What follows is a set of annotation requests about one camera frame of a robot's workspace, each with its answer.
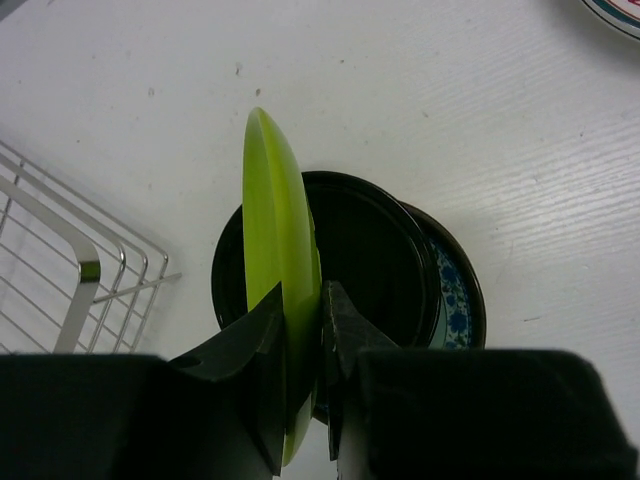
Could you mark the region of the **lime green plate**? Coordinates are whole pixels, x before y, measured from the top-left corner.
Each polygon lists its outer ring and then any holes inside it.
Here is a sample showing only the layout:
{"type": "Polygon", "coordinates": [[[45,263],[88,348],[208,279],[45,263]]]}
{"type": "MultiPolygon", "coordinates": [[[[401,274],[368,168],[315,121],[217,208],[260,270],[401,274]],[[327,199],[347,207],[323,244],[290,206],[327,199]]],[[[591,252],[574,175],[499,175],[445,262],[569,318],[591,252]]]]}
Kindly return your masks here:
{"type": "Polygon", "coordinates": [[[307,433],[321,343],[321,265],[302,174],[289,142],[262,108],[248,115],[243,149],[242,223],[246,303],[274,287],[284,312],[285,433],[288,465],[307,433]]]}

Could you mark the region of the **teal speckled plate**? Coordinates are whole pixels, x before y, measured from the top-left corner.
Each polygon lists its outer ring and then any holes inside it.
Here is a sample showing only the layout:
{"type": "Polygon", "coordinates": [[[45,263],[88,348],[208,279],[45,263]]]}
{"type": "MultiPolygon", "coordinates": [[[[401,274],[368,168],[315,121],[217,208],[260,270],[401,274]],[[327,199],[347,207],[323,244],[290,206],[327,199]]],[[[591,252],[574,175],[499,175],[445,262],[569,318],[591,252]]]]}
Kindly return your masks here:
{"type": "Polygon", "coordinates": [[[486,344],[486,308],[476,272],[455,237],[435,218],[402,203],[435,254],[440,278],[440,306],[430,349],[482,349],[486,344]]]}

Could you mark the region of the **black plate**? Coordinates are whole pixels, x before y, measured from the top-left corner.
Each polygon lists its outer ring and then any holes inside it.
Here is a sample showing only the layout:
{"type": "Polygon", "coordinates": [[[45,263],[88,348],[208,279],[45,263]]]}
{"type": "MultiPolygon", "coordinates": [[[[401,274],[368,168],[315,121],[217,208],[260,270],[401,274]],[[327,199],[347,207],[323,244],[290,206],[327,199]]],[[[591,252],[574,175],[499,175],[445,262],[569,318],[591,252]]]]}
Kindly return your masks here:
{"type": "Polygon", "coordinates": [[[310,171],[302,179],[323,279],[339,282],[356,310],[397,345],[428,345],[440,280],[434,251],[408,208],[345,173],[310,171]]]}

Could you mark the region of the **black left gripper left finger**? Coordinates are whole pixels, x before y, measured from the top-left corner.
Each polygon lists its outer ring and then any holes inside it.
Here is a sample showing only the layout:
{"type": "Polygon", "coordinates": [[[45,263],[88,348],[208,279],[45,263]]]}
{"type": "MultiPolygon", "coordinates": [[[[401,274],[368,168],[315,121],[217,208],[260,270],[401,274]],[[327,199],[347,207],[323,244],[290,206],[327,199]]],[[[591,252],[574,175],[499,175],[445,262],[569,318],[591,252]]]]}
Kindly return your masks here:
{"type": "Polygon", "coordinates": [[[5,479],[270,479],[283,465],[284,316],[272,289],[170,361],[1,359],[5,479]]]}

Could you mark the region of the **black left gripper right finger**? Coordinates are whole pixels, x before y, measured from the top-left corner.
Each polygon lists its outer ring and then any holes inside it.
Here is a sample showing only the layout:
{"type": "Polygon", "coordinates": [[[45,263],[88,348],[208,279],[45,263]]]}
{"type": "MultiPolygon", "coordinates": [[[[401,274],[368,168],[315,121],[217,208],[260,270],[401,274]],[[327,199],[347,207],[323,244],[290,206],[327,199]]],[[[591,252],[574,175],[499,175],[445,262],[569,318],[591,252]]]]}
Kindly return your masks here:
{"type": "Polygon", "coordinates": [[[323,288],[329,448],[341,479],[627,479],[594,366],[562,350],[402,348],[323,288]]]}

